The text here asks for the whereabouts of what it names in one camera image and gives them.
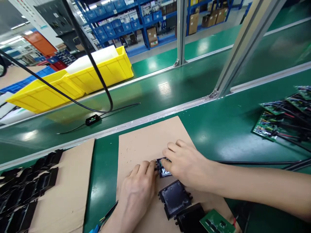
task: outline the finger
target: finger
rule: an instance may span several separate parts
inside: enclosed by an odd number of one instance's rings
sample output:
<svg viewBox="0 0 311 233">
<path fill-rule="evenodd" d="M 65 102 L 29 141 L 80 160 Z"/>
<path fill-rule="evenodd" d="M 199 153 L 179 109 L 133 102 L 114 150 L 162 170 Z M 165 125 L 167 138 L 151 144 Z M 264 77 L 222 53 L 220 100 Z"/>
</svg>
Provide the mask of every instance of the finger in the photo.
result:
<svg viewBox="0 0 311 233">
<path fill-rule="evenodd" d="M 169 160 L 173 161 L 173 159 L 175 158 L 175 152 L 169 150 L 169 149 L 164 149 L 162 151 L 162 154 L 167 157 Z"/>
<path fill-rule="evenodd" d="M 187 147 L 187 143 L 185 143 L 183 140 L 178 139 L 176 141 L 176 145 L 180 146 L 180 147 Z"/>
<path fill-rule="evenodd" d="M 155 166 L 156 166 L 156 162 L 155 160 L 151 160 L 150 163 L 149 163 L 149 166 L 147 168 L 147 171 L 146 171 L 146 175 L 148 177 L 152 177 L 154 171 L 155 171 Z"/>
<path fill-rule="evenodd" d="M 138 175 L 141 175 L 141 174 L 146 174 L 146 172 L 147 172 L 147 169 L 148 169 L 148 167 L 149 167 L 149 164 L 150 164 L 150 162 L 149 161 L 143 161 L 142 163 L 141 163 L 141 165 L 140 165 L 140 167 L 139 167 L 139 170 L 138 170 Z"/>
<path fill-rule="evenodd" d="M 161 163 L 166 171 L 170 172 L 172 167 L 172 162 L 167 161 L 166 159 L 161 159 Z"/>
<path fill-rule="evenodd" d="M 168 147 L 171 151 L 173 151 L 173 152 L 177 152 L 177 151 L 180 150 L 180 147 L 179 147 L 178 145 L 174 144 L 173 142 L 169 142 L 169 143 L 167 144 L 167 147 Z"/>
<path fill-rule="evenodd" d="M 137 165 L 134 167 L 133 171 L 132 171 L 131 174 L 130 174 L 130 177 L 131 177 L 131 176 L 134 176 L 134 175 L 137 175 L 138 170 L 139 170 L 139 167 L 140 167 L 139 164 L 137 164 Z"/>
<path fill-rule="evenodd" d="M 129 176 L 131 175 L 132 171 L 130 171 L 130 172 L 127 174 L 126 177 L 129 177 Z"/>
</svg>

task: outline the right hand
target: right hand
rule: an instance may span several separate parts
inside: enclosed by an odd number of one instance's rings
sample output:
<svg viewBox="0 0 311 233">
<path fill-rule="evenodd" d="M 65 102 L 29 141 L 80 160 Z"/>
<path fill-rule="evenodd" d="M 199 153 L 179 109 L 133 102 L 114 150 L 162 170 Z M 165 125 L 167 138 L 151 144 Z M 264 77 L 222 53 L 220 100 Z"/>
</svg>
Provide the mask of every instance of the right hand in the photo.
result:
<svg viewBox="0 0 311 233">
<path fill-rule="evenodd" d="M 176 143 L 169 142 L 162 153 L 171 161 L 161 160 L 165 170 L 171 172 L 185 186 L 205 192 L 210 190 L 212 174 L 218 163 L 208 160 L 180 139 Z"/>
</svg>

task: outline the left hand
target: left hand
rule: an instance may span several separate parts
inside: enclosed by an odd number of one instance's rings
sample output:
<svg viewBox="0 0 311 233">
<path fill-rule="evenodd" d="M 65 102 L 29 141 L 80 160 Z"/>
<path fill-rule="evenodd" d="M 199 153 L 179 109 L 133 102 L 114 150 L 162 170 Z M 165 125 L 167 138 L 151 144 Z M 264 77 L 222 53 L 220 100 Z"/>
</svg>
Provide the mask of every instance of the left hand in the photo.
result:
<svg viewBox="0 0 311 233">
<path fill-rule="evenodd" d="M 104 232 L 130 233 L 145 215 L 155 194 L 155 161 L 143 161 L 124 179 L 119 203 L 101 230 Z"/>
</svg>

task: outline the gray floor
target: gray floor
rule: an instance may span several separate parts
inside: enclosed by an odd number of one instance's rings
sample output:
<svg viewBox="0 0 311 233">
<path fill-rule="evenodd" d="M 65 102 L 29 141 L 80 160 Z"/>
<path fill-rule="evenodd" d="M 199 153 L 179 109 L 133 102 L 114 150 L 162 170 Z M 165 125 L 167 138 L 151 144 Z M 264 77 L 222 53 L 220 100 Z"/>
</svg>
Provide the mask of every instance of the gray floor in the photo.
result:
<svg viewBox="0 0 311 233">
<path fill-rule="evenodd" d="M 245 13 L 245 9 L 246 8 L 244 7 L 241 10 L 231 10 L 227 22 L 224 22 L 222 24 L 216 25 L 214 27 L 211 27 L 211 28 L 208 28 L 206 30 L 203 30 L 203 31 L 200 31 L 198 33 L 187 36 L 186 37 L 186 44 L 197 41 L 199 39 L 202 39 L 202 38 L 205 38 L 208 36 L 211 36 L 211 35 L 214 35 L 218 32 L 221 32 L 223 30 L 227 30 L 227 29 L 232 28 L 236 25 L 239 25 L 244 13 Z M 199 22 L 202 22 L 203 16 L 204 16 L 204 14 L 200 14 Z M 138 47 L 142 46 L 142 45 L 144 45 L 143 41 L 138 45 Z M 159 46 L 159 47 L 157 47 L 157 49 L 151 49 L 151 50 L 148 50 L 146 52 L 140 53 L 138 55 L 132 56 L 132 57 L 130 57 L 130 61 L 133 64 L 135 62 L 147 59 L 151 56 L 158 55 L 160 53 L 174 49 L 176 47 L 177 47 L 177 40 L 173 41 L 171 43 Z"/>
</svg>

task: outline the yellow plastic bin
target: yellow plastic bin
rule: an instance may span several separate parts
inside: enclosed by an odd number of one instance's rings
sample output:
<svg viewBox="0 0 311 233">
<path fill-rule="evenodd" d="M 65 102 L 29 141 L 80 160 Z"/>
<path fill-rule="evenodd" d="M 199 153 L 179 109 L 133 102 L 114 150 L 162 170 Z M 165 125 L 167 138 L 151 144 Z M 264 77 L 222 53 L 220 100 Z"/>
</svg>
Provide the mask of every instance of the yellow plastic bin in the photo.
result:
<svg viewBox="0 0 311 233">
<path fill-rule="evenodd" d="M 84 95 L 84 91 L 67 80 L 66 70 L 45 76 L 43 79 L 51 85 L 64 92 L 73 99 L 78 99 Z M 25 108 L 34 113 L 43 113 L 70 100 L 45 85 L 40 80 L 35 80 L 16 92 L 6 100 L 9 103 Z"/>
<path fill-rule="evenodd" d="M 132 64 L 126 54 L 124 46 L 118 47 L 116 50 L 118 53 L 117 57 L 97 64 L 107 86 L 134 76 L 131 69 Z M 89 67 L 74 74 L 66 74 L 65 77 L 88 94 L 103 88 L 93 67 Z"/>
</svg>

